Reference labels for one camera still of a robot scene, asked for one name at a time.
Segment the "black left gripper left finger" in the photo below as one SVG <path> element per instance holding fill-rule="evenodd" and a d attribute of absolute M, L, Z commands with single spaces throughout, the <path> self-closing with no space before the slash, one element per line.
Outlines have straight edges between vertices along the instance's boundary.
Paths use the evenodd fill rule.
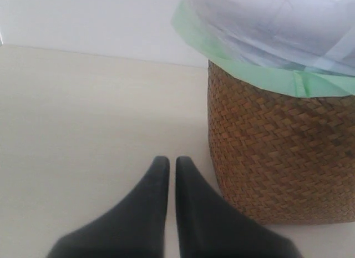
<path fill-rule="evenodd" d="M 168 158 L 155 157 L 120 203 L 61 237 L 48 257 L 164 257 L 169 178 Z"/>

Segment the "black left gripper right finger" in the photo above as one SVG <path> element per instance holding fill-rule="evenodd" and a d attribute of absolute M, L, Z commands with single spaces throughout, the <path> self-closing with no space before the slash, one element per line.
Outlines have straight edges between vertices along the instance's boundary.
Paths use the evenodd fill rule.
<path fill-rule="evenodd" d="M 301 257 L 295 244 L 228 204 L 192 159 L 175 169 L 175 211 L 181 257 Z"/>

